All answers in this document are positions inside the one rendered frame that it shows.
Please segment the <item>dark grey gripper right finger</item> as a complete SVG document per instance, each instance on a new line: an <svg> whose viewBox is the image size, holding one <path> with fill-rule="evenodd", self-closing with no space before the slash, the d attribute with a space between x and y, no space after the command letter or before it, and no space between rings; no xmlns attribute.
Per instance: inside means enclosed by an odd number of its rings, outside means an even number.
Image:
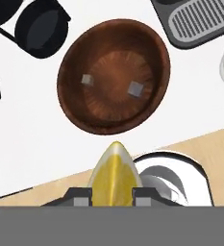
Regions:
<svg viewBox="0 0 224 246"><path fill-rule="evenodd" d="M180 204L162 198L154 187L134 187L132 189L134 207L179 207Z"/></svg>

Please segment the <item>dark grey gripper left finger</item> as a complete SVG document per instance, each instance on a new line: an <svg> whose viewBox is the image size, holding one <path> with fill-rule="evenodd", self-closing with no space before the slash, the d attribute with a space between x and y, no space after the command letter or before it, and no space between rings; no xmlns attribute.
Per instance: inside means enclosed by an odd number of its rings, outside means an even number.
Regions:
<svg viewBox="0 0 224 246"><path fill-rule="evenodd" d="M45 204L45 206L91 207L92 189L90 187L70 187L63 197Z"/></svg>

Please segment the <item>yellow lemon wedge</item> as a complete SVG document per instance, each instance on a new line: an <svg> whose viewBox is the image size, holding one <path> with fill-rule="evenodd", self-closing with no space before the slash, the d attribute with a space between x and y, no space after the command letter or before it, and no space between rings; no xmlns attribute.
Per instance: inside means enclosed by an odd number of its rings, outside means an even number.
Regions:
<svg viewBox="0 0 224 246"><path fill-rule="evenodd" d="M130 207L133 189L142 187L132 157L119 141L104 152L87 184L92 189L94 207Z"/></svg>

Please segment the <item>large grey ice cube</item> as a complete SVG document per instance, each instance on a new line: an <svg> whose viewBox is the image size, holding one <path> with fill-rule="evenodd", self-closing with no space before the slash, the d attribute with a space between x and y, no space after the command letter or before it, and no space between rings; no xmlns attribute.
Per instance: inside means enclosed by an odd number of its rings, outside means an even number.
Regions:
<svg viewBox="0 0 224 246"><path fill-rule="evenodd" d="M140 84L135 81L131 81L129 88L128 88L128 93L132 96L139 97L143 91L143 84Z"/></svg>

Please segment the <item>small grey ice cube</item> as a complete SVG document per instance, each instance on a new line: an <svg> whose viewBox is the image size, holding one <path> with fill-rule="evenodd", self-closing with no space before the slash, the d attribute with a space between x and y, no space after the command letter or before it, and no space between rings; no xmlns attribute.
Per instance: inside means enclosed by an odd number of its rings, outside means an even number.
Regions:
<svg viewBox="0 0 224 246"><path fill-rule="evenodd" d="M84 74L82 77L81 83L86 86L92 86L94 82L94 79L91 75L89 74Z"/></svg>

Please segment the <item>brown wooden bowl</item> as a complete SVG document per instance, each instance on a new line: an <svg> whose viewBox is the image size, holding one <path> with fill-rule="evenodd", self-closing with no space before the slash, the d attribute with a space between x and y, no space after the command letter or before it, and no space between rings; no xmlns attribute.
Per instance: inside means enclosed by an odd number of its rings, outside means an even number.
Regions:
<svg viewBox="0 0 224 246"><path fill-rule="evenodd" d="M92 86L81 83L84 74ZM132 19L113 19L84 32L67 50L59 69L57 92L66 117L95 135L133 129L156 110L166 93L170 58L161 37ZM139 97L131 81L143 84Z"/></svg>

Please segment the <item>white and black round thing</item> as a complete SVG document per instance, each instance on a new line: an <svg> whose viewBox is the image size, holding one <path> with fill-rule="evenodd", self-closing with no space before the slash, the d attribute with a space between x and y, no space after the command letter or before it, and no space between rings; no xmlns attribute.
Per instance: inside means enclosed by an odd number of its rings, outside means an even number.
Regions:
<svg viewBox="0 0 224 246"><path fill-rule="evenodd" d="M163 199L185 207L213 207L208 176L190 157L156 151L134 159L144 187L154 187Z"/></svg>

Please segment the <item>black rounded appliance part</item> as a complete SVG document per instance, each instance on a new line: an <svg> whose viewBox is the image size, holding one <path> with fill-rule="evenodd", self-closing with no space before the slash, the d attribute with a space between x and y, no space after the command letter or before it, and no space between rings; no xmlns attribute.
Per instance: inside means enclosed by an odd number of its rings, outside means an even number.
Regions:
<svg viewBox="0 0 224 246"><path fill-rule="evenodd" d="M0 0L0 25L13 17L22 2L23 0Z"/></svg>

